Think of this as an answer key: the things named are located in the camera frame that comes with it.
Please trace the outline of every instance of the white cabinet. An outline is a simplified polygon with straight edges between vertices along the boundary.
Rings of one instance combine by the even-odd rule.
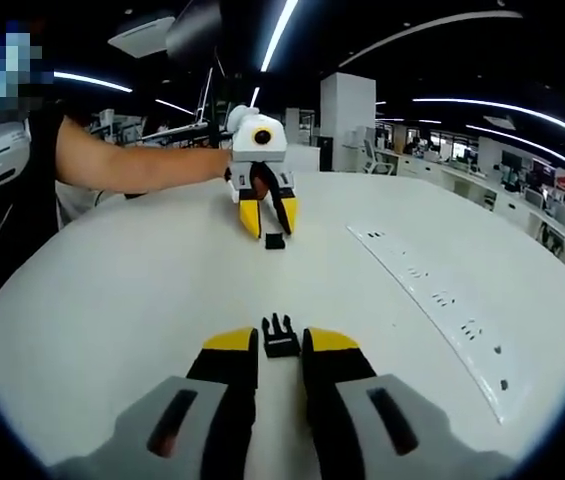
[[[443,187],[442,168],[431,162],[419,161],[417,166],[419,177],[422,180],[431,182],[438,187]]]
[[[413,157],[400,157],[398,161],[398,175],[400,177],[411,177],[417,178],[418,175],[418,166],[416,164],[418,160]]]
[[[525,233],[529,230],[531,212],[528,207],[505,193],[498,193],[493,213],[506,218],[513,225],[524,230]]]

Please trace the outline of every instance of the ceiling light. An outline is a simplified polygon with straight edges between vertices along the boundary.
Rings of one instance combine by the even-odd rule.
[[[542,159],[540,159],[540,158],[534,158],[533,161],[534,161],[534,162],[538,162],[538,163],[544,165],[545,167],[555,168],[555,167],[554,167],[553,165],[551,165],[549,162],[547,162],[547,161],[545,161],[545,160],[542,160]]]
[[[486,102],[484,100],[468,100],[465,98],[414,98],[414,102],[447,102],[447,103],[470,103],[472,105],[484,105],[486,107],[497,107],[504,108],[507,110],[513,110],[516,112],[526,113],[527,115],[532,115],[534,117],[541,118],[547,122],[554,123],[565,129],[565,122],[554,117],[550,117],[544,113],[536,112],[535,110],[529,110],[528,108],[517,107],[515,105],[507,105],[505,103],[496,102]]]
[[[165,102],[164,100],[156,98],[155,101],[161,103],[162,105],[166,105],[167,107],[175,108],[176,110],[180,110],[181,112],[188,113],[189,115],[195,115],[195,113],[193,112],[190,112],[182,107],[178,107],[177,105],[173,105],[172,103]]]
[[[253,92],[253,98],[251,99],[251,108],[253,108],[253,105],[255,105],[255,101],[258,98],[258,93],[260,93],[260,87],[257,87]]]
[[[387,43],[394,42],[395,40],[405,37],[407,35],[421,32],[428,28],[438,27],[440,25],[447,25],[449,23],[462,22],[465,20],[479,20],[483,18],[523,18],[523,17],[520,13],[512,12],[509,10],[489,10],[486,12],[460,13],[457,15],[451,15],[450,17],[438,18],[437,20],[421,23],[420,25],[416,25],[415,27],[410,27],[407,30],[402,30],[401,32],[391,35],[390,37],[387,37],[384,40],[380,40],[379,42],[374,43],[370,47],[367,47],[364,50],[359,51],[355,55],[352,55],[351,57],[340,63],[339,67],[342,68],[347,64],[351,63],[352,61],[357,60],[358,58],[366,55],[369,52],[372,52],[376,48],[383,47]]]
[[[271,59],[273,58],[275,49],[278,46],[278,42],[280,41],[280,38],[284,33],[284,29],[286,28],[287,23],[289,23],[291,14],[293,13],[293,10],[295,10],[297,4],[298,4],[298,0],[286,0],[286,3],[284,4],[284,8],[282,9],[282,13],[280,14],[280,18],[278,19],[278,23],[275,26],[273,35],[271,36],[271,41],[269,42],[269,48],[266,49],[266,54],[264,55],[264,61],[262,62],[262,67],[260,67],[261,72],[266,72],[269,69],[269,64],[271,63]],[[253,107],[253,104],[255,103],[255,100],[258,97],[258,93],[260,93],[260,87],[256,88],[255,91],[253,92],[251,107]]]
[[[542,150],[546,153],[550,153],[551,155],[553,155],[553,156],[559,158],[560,160],[562,160],[563,162],[565,162],[565,156],[564,155],[560,155],[559,153],[554,152],[553,150],[551,150],[549,148],[543,147],[542,145],[538,145],[537,143],[533,143],[533,142],[530,142],[528,140],[524,140],[523,138],[515,137],[513,135],[509,135],[508,133],[498,132],[496,130],[489,130],[488,128],[476,127],[476,126],[473,126],[473,125],[467,125],[466,127],[472,128],[473,130],[480,130],[482,132],[488,132],[488,133],[493,133],[495,135],[501,135],[503,137],[510,138],[512,140],[517,140],[518,142],[526,143],[527,145],[535,147],[535,148]]]
[[[131,93],[133,90],[122,85],[116,85],[115,83],[105,82],[103,80],[98,80],[97,78],[85,77],[83,75],[75,75],[74,73],[66,72],[53,72],[55,78],[63,78],[65,80],[75,80],[76,82],[91,83],[93,85],[100,85],[101,87],[113,88],[114,90],[121,90],[126,93]]]

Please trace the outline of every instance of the window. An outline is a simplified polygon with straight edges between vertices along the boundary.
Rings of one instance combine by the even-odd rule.
[[[466,138],[453,137],[453,158],[464,158],[464,151],[469,148]]]
[[[406,131],[406,143],[413,142],[415,137],[420,138],[420,131],[417,128],[408,128]]]
[[[393,141],[393,125],[386,123],[376,123],[375,124],[375,136],[376,138],[384,137],[387,142]]]
[[[453,137],[451,135],[441,134],[440,135],[440,157],[443,160],[451,158],[453,149]]]
[[[298,143],[302,145],[311,145],[314,125],[315,125],[315,112],[311,110],[300,110]]]

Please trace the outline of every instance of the desk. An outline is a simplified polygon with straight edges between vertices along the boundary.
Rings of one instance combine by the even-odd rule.
[[[499,182],[410,155],[399,155],[397,175],[426,180],[450,190],[506,218],[536,240],[539,239],[542,224],[546,223],[564,238],[564,250],[559,258],[565,265],[565,226],[519,194],[508,192]],[[485,202],[487,192],[491,199],[488,205]]]
[[[537,234],[537,229],[539,228],[540,223],[545,222],[549,226],[551,226],[551,228],[560,233],[560,235],[565,237],[565,225],[562,225],[555,218],[549,216],[546,212],[544,212],[537,206],[527,202],[520,194],[509,192],[504,189],[499,183],[493,182],[489,179],[480,178],[476,175],[471,175],[470,173],[462,172],[445,165],[441,165],[440,168],[447,175],[452,175],[462,180],[471,182],[475,185],[480,186],[481,188],[494,192],[496,195],[502,195],[506,198],[506,201],[512,201],[516,206],[524,208],[525,211],[528,211],[528,213],[536,217],[538,220],[537,222],[535,222],[537,228],[531,228],[531,231],[527,232],[531,236],[535,237],[535,235],[533,235],[533,231],[535,231],[535,233]]]
[[[220,181],[111,202],[63,229],[0,291],[0,407],[48,465],[87,455],[118,415],[205,339],[271,312],[295,329],[356,339],[379,374],[439,406],[470,448],[513,459],[565,402],[565,269],[484,209],[418,180],[297,175],[297,232],[267,251],[238,222]],[[520,415],[499,425],[449,344],[347,231],[386,225],[480,292],[533,378]],[[248,479],[312,479],[317,460],[294,359],[260,350]]]

